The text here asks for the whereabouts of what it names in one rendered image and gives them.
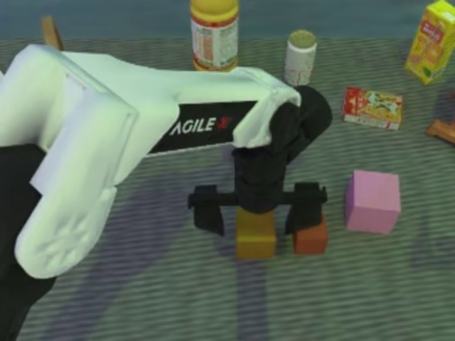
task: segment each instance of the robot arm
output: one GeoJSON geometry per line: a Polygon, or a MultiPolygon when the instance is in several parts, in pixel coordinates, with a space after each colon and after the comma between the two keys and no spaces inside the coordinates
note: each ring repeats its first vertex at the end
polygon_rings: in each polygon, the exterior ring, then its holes
{"type": "Polygon", "coordinates": [[[5,227],[19,230],[17,261],[35,278],[78,264],[100,238],[116,186],[164,153],[232,144],[240,205],[273,207],[267,186],[279,189],[286,164],[311,142],[301,98],[255,68],[156,70],[28,46],[0,82],[0,162],[10,146],[45,154],[28,180],[41,198],[23,226],[5,227]]]}

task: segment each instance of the pink cube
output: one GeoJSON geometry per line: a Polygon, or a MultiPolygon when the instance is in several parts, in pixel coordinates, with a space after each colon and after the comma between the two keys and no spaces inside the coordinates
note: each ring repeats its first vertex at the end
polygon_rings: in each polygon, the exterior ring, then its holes
{"type": "Polygon", "coordinates": [[[355,170],[345,205],[347,229],[390,233],[401,213],[398,175],[355,170]]]}

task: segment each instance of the carton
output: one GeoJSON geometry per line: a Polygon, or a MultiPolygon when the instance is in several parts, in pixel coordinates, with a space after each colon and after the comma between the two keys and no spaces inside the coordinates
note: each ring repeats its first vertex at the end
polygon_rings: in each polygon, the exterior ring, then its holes
{"type": "Polygon", "coordinates": [[[405,63],[424,84],[440,77],[455,41],[455,8],[445,0],[426,7],[405,63]]]}
{"type": "Polygon", "coordinates": [[[402,121],[402,107],[402,96],[349,87],[344,98],[343,120],[398,130],[402,121]]]}

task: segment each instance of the bottle label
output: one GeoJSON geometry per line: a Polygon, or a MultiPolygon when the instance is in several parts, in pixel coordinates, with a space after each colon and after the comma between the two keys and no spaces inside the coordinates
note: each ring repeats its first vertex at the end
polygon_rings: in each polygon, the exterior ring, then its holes
{"type": "Polygon", "coordinates": [[[238,15],[220,23],[191,18],[194,61],[207,70],[228,68],[237,59],[238,15]]]}

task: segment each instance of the can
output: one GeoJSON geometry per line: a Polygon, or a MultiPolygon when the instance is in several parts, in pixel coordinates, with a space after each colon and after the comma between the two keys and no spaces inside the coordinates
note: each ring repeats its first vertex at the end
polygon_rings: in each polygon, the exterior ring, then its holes
{"type": "Polygon", "coordinates": [[[284,81],[287,84],[293,87],[309,84],[316,46],[316,36],[312,32],[297,30],[291,33],[284,61],[284,81]]]}
{"type": "Polygon", "coordinates": [[[238,0],[191,0],[196,70],[229,71],[238,63],[238,0]]]}

